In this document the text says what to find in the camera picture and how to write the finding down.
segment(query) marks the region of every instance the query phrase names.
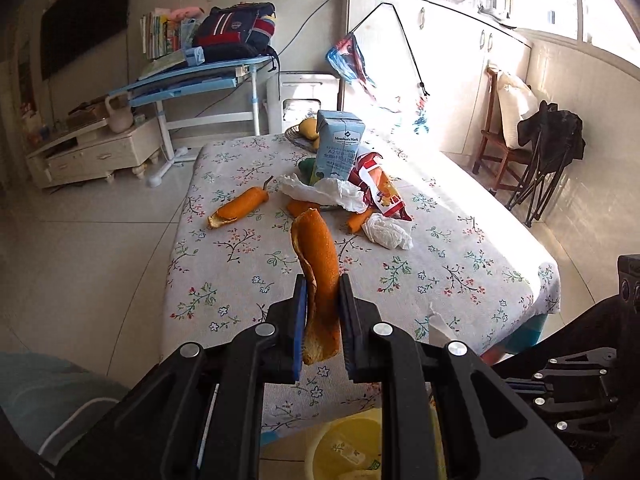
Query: blue carton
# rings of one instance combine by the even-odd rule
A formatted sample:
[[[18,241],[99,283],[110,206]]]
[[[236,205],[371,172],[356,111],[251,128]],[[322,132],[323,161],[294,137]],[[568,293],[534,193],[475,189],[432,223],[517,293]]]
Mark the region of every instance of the blue carton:
[[[318,111],[320,145],[311,185],[325,177],[347,180],[356,159],[364,123],[350,112]]]

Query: television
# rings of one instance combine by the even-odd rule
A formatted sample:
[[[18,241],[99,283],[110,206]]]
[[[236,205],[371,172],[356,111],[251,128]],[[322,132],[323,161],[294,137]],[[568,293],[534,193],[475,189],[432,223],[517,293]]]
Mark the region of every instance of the television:
[[[40,22],[40,64],[48,79],[127,28],[129,0],[57,0]]]

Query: backpack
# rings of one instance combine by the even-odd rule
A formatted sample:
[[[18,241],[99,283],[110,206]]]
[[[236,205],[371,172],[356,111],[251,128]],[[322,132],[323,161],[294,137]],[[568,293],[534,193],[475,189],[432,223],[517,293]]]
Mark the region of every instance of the backpack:
[[[201,46],[207,63],[272,56],[269,46],[275,31],[276,12],[271,3],[213,7],[200,24],[193,46]]]

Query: silver screw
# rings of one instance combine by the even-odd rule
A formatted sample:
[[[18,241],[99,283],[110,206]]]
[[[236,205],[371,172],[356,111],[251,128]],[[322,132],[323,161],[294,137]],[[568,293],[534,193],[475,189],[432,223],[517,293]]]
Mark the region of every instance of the silver screw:
[[[376,323],[373,326],[373,332],[378,335],[391,335],[394,331],[394,328],[389,325],[389,323]]]
[[[196,343],[185,343],[180,347],[180,355],[187,359],[196,357],[200,353],[200,347]]]
[[[255,333],[257,333],[257,335],[261,335],[262,337],[273,335],[274,332],[276,332],[276,327],[274,327],[271,323],[260,323],[260,325],[255,326]]]
[[[466,354],[466,345],[464,343],[461,343],[460,341],[449,343],[447,348],[453,355],[461,356]]]

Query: yellow fruit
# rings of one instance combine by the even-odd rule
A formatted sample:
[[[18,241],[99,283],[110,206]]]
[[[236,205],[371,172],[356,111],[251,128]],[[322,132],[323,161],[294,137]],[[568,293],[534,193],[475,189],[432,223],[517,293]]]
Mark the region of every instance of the yellow fruit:
[[[298,129],[300,130],[300,134],[303,137],[309,140],[316,140],[318,138],[318,132],[316,132],[316,127],[318,126],[318,120],[313,117],[309,117],[300,123]]]

